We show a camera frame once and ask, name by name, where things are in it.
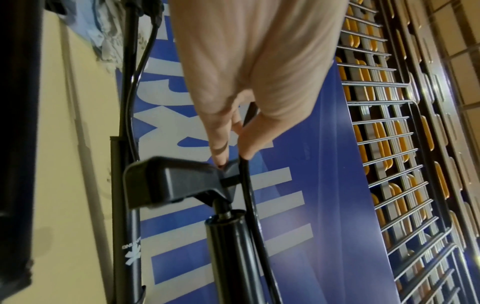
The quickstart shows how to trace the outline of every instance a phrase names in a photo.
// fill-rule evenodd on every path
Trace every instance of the black hose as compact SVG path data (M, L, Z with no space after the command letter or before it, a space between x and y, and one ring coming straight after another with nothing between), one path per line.
M134 119L134 101L135 96L137 95L137 90L139 88L139 81L142 77L144 72L145 66L147 65L147 61L150 57L150 53L154 47L155 40L157 39L157 32L159 31L160 24L155 21L155 17L151 19L151 34L150 38L148 39L148 43L146 44L145 52L143 53L140 63L138 65L135 74L133 75L133 80L131 82L130 90L128 92L128 97L126 99L126 110L127 113L125 115L125 125L126 125L126 136L128 137L128 144L130 145L131 155L133 157L133 161L139 161L139 149L137 147L137 143L135 142L134 138L134 127L133 127L133 119Z
M257 105L251 103L248 107L248 111L245 116L243 125L252 120L253 117L257 114ZM270 298L273 304L282 304L282 297L280 296L279 286L275 280L274 272L270 267L269 255L267 253L267 248L265 247L264 237L262 235L262 227L260 225L259 216L257 214L257 206L255 205L254 191L252 189L252 183L250 181L250 170L249 170L249 161L240 157L239 163L240 171L240 183L243 190L243 197L245 199L246 206L246 220L248 227L250 229L253 242L258 253L258 259L260 260L261 267L263 269L263 274L265 276L266 284L268 286L268 291L270 293Z

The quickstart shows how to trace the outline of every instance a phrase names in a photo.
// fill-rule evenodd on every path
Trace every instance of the hand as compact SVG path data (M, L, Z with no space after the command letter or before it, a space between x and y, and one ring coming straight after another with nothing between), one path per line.
M169 4L185 82L212 158L229 158L230 131L251 159L307 118L332 64L347 0L175 0ZM260 113L244 128L240 103Z

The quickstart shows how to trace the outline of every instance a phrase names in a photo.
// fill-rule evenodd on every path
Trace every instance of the wire rack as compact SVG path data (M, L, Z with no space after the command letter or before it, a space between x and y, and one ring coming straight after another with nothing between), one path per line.
M434 136L389 1L350 2L336 52L401 303L478 303Z

